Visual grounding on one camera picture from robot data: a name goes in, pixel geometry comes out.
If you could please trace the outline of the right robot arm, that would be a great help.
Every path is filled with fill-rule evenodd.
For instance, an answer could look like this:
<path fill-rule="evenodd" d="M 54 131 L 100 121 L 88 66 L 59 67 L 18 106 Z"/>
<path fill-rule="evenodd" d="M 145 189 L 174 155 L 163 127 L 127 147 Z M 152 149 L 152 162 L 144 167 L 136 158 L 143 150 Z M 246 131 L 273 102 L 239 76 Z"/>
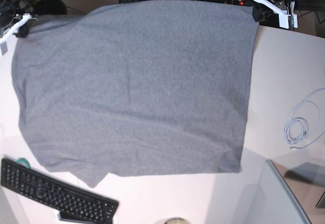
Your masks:
<path fill-rule="evenodd" d="M 28 4 L 22 7 L 23 0 L 1 0 L 1 41 L 8 33 L 15 33 L 29 17 Z"/>

